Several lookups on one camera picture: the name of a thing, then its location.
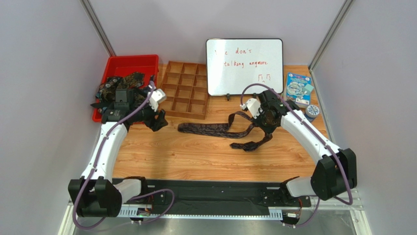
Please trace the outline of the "dark paisley tie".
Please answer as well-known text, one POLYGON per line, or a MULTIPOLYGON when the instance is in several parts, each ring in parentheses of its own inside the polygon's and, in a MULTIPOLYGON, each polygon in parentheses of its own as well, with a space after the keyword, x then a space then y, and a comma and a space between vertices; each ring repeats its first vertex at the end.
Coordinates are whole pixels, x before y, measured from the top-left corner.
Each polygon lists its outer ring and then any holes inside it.
MULTIPOLYGON (((249 115, 245 114, 243 111, 237 111, 228 116, 228 122, 226 123, 180 123, 178 125, 177 130, 181 133, 188 133, 188 134, 196 134, 202 136, 210 136, 210 137, 219 137, 219 138, 227 138, 227 139, 241 139, 243 137, 248 136, 251 131, 258 127, 256 123, 254 123, 254 119, 249 115), (230 132, 230 128, 235 120, 236 116, 241 116, 242 118, 251 122, 251 124, 247 127, 246 130, 242 132, 230 132)), ((231 143, 230 147, 232 149, 242 149, 245 152, 253 152, 257 150, 263 144, 269 142, 273 138, 272 134, 264 133, 264 137, 262 140, 254 142, 246 142, 246 143, 231 143)))

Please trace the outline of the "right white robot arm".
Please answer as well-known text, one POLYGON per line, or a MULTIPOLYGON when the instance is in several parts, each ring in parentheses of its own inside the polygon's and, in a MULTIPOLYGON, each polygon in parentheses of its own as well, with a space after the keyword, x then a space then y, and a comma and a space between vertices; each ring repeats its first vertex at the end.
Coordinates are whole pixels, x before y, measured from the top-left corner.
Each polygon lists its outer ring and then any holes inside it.
POLYGON ((341 149, 331 142, 304 116, 298 105, 291 100, 282 101, 271 90, 248 99, 242 106, 252 115, 252 120, 266 134, 281 127, 290 133, 307 151, 315 163, 309 177, 295 177, 281 184, 287 198, 317 196, 321 200, 336 198, 357 186, 357 164, 355 153, 341 149))

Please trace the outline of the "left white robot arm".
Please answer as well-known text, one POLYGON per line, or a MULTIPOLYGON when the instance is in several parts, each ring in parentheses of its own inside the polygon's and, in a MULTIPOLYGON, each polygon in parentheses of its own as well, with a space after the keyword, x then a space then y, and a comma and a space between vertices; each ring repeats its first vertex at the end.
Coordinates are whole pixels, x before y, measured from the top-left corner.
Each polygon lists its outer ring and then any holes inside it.
POLYGON ((76 217, 117 217, 122 205, 146 187, 143 177, 112 182, 116 158, 130 126, 142 122, 156 132, 167 125, 165 111, 159 109, 167 99, 164 91, 148 86, 143 94, 144 101, 135 104, 133 89, 118 89, 102 114, 100 139, 92 158, 80 178, 68 185, 76 217))

